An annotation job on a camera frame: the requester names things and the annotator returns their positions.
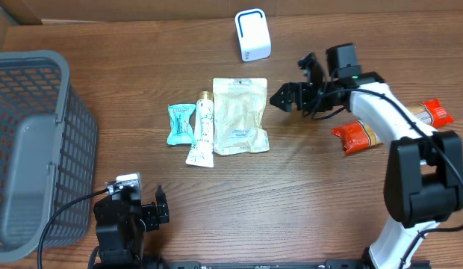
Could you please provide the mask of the teal snack packet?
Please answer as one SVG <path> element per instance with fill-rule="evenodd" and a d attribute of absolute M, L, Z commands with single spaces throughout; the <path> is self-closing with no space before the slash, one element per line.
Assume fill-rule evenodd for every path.
<path fill-rule="evenodd" d="M 170 146 L 195 143 L 190 118 L 196 110 L 195 104 L 169 105 L 170 134 L 167 144 Z"/>

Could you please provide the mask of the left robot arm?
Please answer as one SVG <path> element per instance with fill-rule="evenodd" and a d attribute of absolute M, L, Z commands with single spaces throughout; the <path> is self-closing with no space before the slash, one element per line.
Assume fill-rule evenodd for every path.
<path fill-rule="evenodd" d="M 145 234 L 170 221 L 162 187 L 156 190 L 155 201 L 146 205 L 137 184 L 109 185 L 107 192 L 93 207 L 99 245 L 90 255 L 88 268 L 168 268 L 161 256 L 143 254 Z"/>

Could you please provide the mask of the translucent beige pouch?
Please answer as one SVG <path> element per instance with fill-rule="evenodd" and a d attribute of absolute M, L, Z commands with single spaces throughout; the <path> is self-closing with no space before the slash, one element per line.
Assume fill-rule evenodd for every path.
<path fill-rule="evenodd" d="M 265 78 L 215 78 L 214 151 L 236 155 L 270 150 L 262 118 L 267 104 Z"/>

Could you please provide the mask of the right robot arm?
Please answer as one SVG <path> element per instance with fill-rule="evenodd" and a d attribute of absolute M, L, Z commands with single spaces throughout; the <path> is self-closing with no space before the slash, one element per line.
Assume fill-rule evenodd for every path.
<path fill-rule="evenodd" d="M 353 43 L 326 50 L 327 68 L 311 53 L 298 61 L 307 80 L 283 84 L 270 104 L 304 117 L 325 118 L 346 110 L 362 119 L 388 148 L 384 200 L 389 218 L 359 260 L 328 260 L 326 268 L 429 268 L 412 256 L 431 233 L 463 208 L 463 146 L 453 131 L 422 123 L 377 72 L 363 72 Z"/>

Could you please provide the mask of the white Pantene tube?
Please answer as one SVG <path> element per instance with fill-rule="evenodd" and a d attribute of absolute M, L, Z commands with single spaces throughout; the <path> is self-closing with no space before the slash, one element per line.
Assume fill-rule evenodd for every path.
<path fill-rule="evenodd" d="M 186 164 L 212 168 L 214 166 L 214 95 L 202 91 L 198 95 L 195 114 L 195 143 L 188 153 Z"/>

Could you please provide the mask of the San Remo spaghetti packet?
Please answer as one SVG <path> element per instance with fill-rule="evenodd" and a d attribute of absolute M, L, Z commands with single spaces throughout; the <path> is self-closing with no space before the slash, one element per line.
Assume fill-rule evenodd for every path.
<path fill-rule="evenodd" d="M 436 129 L 455 121 L 439 99 L 422 101 L 418 105 L 408 106 L 408 109 L 421 122 Z M 363 120 L 333 128 L 331 133 L 341 139 L 347 155 L 382 144 L 376 133 Z"/>

